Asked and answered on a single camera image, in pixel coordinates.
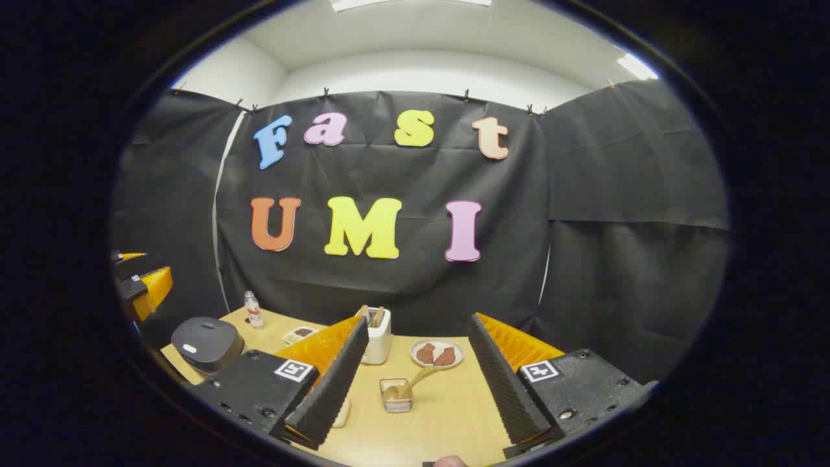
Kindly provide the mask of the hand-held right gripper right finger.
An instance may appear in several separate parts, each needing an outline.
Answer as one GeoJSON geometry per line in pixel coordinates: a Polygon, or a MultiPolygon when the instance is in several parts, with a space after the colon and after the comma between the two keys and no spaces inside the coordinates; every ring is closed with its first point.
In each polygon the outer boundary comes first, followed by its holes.
{"type": "Polygon", "coordinates": [[[481,313],[471,316],[468,339],[510,438],[507,459],[599,427],[641,406],[658,387],[593,350],[564,353],[481,313]]]}

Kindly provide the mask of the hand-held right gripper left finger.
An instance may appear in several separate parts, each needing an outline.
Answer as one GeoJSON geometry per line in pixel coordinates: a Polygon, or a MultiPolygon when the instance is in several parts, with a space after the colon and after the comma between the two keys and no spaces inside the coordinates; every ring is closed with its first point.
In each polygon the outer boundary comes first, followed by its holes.
{"type": "Polygon", "coordinates": [[[244,431],[318,449],[367,345],[367,319],[350,317],[279,352],[245,352],[193,394],[244,431]]]}

